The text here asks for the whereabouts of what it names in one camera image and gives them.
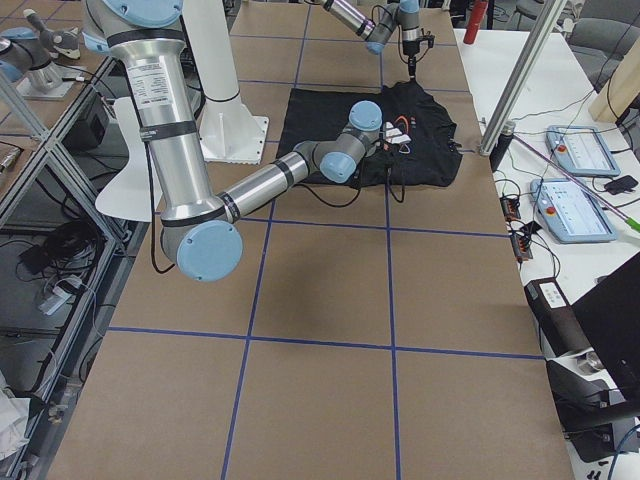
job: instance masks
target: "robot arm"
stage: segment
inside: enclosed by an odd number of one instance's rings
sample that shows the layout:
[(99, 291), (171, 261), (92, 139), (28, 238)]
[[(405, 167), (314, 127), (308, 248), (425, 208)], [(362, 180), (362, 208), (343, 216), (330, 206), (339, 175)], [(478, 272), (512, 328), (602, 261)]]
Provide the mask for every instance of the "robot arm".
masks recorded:
[(420, 53), (420, 43), (433, 42), (431, 35), (424, 35), (420, 28), (420, 4), (418, 0), (400, 0), (379, 6), (383, 11), (376, 24), (353, 7), (346, 0), (314, 0), (326, 11), (335, 16), (356, 35), (367, 42), (367, 49), (380, 55), (389, 38), (399, 26), (402, 38), (402, 53), (409, 57), (409, 77), (415, 79), (416, 56)]
[(0, 32), (0, 70), (11, 82), (17, 82), (26, 73), (31, 85), (41, 92), (62, 84), (51, 56), (33, 30), (26, 27)]
[(187, 99), (179, 61), (185, 46), (181, 0), (85, 1), (85, 43), (107, 52), (126, 68), (140, 134), (155, 163), (166, 208), (161, 214), (162, 249), (180, 270), (200, 281), (230, 273), (242, 254), (232, 225), (310, 173), (320, 170), (345, 182), (373, 152), (382, 124), (380, 109), (359, 103), (333, 142), (304, 142), (258, 172), (214, 195)]

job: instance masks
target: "power strip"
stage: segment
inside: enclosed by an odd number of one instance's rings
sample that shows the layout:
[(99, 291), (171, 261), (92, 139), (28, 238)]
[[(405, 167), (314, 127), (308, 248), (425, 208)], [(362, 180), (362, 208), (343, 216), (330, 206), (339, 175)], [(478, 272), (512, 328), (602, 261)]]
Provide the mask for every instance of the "power strip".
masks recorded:
[(80, 293), (82, 285), (82, 280), (75, 275), (69, 275), (62, 280), (58, 280), (44, 302), (38, 305), (38, 310), (45, 315), (53, 315), (71, 296)]

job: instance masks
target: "black monitor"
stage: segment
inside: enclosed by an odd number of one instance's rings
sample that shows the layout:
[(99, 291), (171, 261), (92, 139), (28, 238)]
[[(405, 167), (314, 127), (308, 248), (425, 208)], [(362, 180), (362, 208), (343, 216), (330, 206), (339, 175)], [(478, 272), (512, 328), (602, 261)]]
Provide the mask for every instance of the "black monitor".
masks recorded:
[(576, 301), (573, 312), (624, 397), (640, 400), (640, 253)]
[[(609, 456), (640, 416), (640, 253), (572, 305), (587, 340), (619, 391), (547, 365), (567, 436), (587, 462)], [(636, 437), (624, 451), (638, 451)]]

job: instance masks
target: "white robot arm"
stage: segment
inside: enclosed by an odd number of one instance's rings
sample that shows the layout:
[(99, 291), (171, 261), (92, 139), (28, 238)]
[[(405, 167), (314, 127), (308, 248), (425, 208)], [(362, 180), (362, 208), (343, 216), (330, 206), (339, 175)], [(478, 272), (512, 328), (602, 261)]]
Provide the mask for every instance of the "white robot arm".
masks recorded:
[(187, 99), (179, 55), (185, 47), (180, 0), (86, 0), (85, 43), (122, 61), (164, 194), (162, 249), (187, 276), (218, 280), (242, 255), (233, 223), (320, 170), (345, 182), (373, 153), (382, 114), (372, 102), (354, 105), (335, 141), (303, 142), (226, 191), (214, 195)]

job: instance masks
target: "light blue joint cap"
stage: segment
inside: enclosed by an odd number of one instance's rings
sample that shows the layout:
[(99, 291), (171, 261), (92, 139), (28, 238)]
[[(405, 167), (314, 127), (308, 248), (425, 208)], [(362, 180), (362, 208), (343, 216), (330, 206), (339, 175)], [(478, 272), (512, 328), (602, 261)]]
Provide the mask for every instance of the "light blue joint cap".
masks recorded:
[(380, 55), (384, 50), (384, 43), (380, 42), (366, 42), (367, 50), (374, 55)]
[(362, 100), (351, 107), (349, 123), (358, 130), (373, 132), (382, 126), (382, 110), (369, 100)]
[(113, 13), (145, 28), (171, 25), (182, 14), (183, 0), (102, 0)]
[(242, 237), (236, 227), (210, 220), (192, 228), (178, 247), (178, 267), (199, 282), (215, 282), (229, 275), (242, 257)]
[(356, 161), (343, 152), (329, 152), (320, 162), (320, 171), (332, 182), (344, 183), (356, 171)]
[(16, 27), (0, 32), (0, 36), (8, 40), (35, 40), (38, 38), (36, 32), (27, 27)]
[(10, 63), (3, 62), (0, 60), (0, 70), (5, 76), (9, 79), (11, 83), (17, 82), (22, 78), (22, 72), (18, 70), (16, 67), (11, 65)]
[(399, 8), (404, 13), (418, 13), (420, 11), (420, 3), (418, 0), (400, 0)]
[(92, 52), (101, 53), (102, 55), (109, 55), (111, 51), (109, 49), (109, 44), (104, 38), (94, 37), (93, 35), (89, 35), (87, 32), (82, 32), (84, 36), (84, 45)]

